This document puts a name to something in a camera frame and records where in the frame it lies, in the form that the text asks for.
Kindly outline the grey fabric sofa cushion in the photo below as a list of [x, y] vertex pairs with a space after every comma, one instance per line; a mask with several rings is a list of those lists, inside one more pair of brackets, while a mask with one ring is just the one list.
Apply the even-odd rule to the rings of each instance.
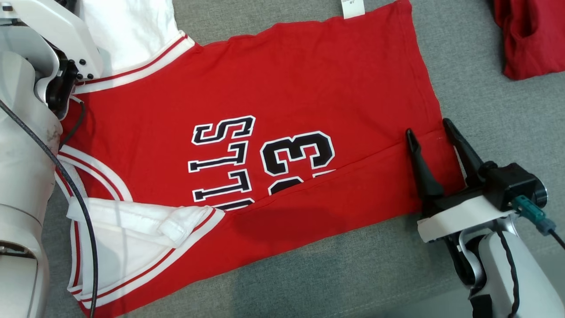
[[[199, 45], [280, 23], [343, 18], [341, 0], [172, 0], [178, 31]], [[366, 13], [396, 0], [365, 0]], [[565, 239], [565, 71], [514, 81], [503, 74], [503, 33], [491, 0], [409, 0], [422, 60], [439, 102], [483, 161], [518, 163], [549, 193], [545, 211]], [[90, 318], [87, 227], [67, 215], [59, 181], [43, 229], [46, 317]], [[463, 289], [446, 244], [424, 243], [418, 209], [198, 280], [124, 318], [377, 318]]]

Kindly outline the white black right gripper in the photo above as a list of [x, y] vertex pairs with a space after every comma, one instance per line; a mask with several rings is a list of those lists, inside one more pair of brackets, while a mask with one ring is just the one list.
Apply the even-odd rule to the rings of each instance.
[[[479, 169], [484, 162], [450, 119], [444, 118], [442, 124], [463, 165], [466, 185], [482, 186], [484, 178]], [[412, 129], [406, 130], [406, 141], [418, 197], [422, 201], [443, 197], [444, 188], [426, 164], [422, 147]], [[515, 211], [499, 211], [482, 194], [474, 197], [465, 194], [454, 207], [419, 220], [417, 230], [425, 243], [442, 240], [461, 282], [468, 288], [481, 288], [486, 283], [486, 274], [480, 258], [466, 247], [465, 236], [483, 229], [495, 232], [497, 225], [502, 230], [516, 234], [515, 220]]]

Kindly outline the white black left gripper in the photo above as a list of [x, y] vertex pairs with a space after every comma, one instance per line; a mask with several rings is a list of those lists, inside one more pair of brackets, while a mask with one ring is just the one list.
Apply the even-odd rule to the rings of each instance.
[[82, 81], [101, 78], [104, 62], [77, 0], [0, 0], [0, 57], [16, 55], [31, 78], [29, 95], [58, 119]]

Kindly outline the red shorts with white stripe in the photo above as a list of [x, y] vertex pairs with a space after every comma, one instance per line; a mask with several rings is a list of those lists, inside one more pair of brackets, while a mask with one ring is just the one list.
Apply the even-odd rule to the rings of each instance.
[[511, 80], [565, 71], [565, 0], [492, 0]]

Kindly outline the red Bulls basketball jersey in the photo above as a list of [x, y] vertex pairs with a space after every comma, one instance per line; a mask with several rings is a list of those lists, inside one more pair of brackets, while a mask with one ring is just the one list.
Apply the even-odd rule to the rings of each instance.
[[59, 159], [98, 254], [95, 318], [415, 211], [405, 132], [463, 187], [409, 0], [199, 45], [76, 89]]

